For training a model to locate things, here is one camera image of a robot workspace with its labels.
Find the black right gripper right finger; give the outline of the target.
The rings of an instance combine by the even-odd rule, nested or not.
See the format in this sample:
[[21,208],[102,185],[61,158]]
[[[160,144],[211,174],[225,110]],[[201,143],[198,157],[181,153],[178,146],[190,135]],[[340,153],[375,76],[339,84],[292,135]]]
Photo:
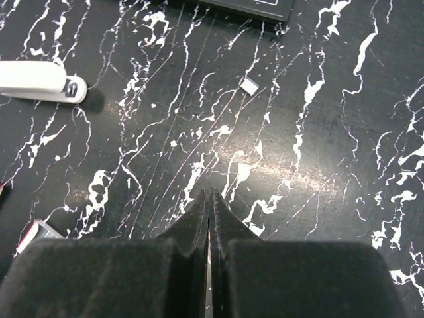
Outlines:
[[383,254],[346,241],[266,241],[209,191],[214,317],[422,317]]

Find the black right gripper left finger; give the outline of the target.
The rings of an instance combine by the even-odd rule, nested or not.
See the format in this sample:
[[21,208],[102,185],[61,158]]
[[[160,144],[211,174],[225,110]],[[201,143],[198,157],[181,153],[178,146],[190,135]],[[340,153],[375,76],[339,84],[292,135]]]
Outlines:
[[209,193],[144,240],[40,239],[1,284],[2,317],[203,317]]

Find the red white staple box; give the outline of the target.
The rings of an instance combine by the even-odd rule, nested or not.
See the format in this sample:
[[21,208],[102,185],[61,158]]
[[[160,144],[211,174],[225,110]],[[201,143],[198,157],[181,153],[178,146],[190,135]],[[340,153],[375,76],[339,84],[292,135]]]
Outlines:
[[46,221],[36,219],[18,243],[16,253],[20,254],[32,241],[38,239],[64,239],[64,237],[53,229]]

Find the small silver staple strip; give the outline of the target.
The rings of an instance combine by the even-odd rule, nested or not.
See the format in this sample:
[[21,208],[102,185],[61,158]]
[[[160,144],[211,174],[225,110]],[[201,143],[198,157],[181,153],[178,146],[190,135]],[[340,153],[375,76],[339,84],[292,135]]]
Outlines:
[[258,84],[252,81],[250,78],[244,79],[241,83],[240,88],[246,92],[249,96],[253,96],[259,89]]

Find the white stapler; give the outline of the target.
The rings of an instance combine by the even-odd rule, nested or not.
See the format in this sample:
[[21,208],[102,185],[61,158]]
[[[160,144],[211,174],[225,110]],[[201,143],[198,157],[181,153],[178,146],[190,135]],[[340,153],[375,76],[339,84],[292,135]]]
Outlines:
[[79,104],[87,96],[87,83],[47,61],[2,61],[1,95],[5,97]]

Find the black white chessboard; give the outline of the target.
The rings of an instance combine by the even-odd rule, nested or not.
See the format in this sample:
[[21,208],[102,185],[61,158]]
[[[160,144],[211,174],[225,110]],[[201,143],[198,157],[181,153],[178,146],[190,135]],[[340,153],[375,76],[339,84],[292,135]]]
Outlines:
[[261,21],[285,23],[292,11],[294,0],[198,0],[188,1]]

